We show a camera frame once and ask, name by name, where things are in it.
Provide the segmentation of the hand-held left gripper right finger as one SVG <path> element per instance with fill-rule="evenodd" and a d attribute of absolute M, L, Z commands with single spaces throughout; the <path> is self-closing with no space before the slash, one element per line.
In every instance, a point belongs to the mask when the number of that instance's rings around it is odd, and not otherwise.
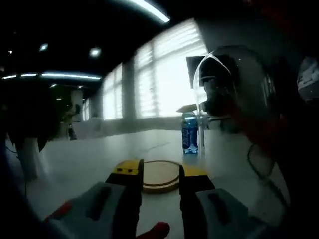
<path fill-rule="evenodd" d="M 187 239 L 259 239 L 267 229 L 234 196 L 215 188 L 197 167 L 179 167 L 179 194 Z"/>

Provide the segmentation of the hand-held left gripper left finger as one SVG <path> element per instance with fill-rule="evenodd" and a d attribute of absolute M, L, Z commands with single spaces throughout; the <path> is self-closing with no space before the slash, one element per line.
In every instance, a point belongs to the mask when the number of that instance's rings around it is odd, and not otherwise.
<path fill-rule="evenodd" d="M 142 204 L 144 161 L 119 163 L 104 182 L 49 216 L 58 239 L 134 239 Z"/>

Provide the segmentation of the person's left hand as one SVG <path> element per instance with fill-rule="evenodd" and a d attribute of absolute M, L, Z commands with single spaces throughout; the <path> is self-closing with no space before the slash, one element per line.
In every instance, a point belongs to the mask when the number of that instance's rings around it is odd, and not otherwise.
<path fill-rule="evenodd" d="M 166 222 L 157 222 L 149 231 L 136 236 L 136 239 L 164 239 L 168 236 L 170 226 Z"/>

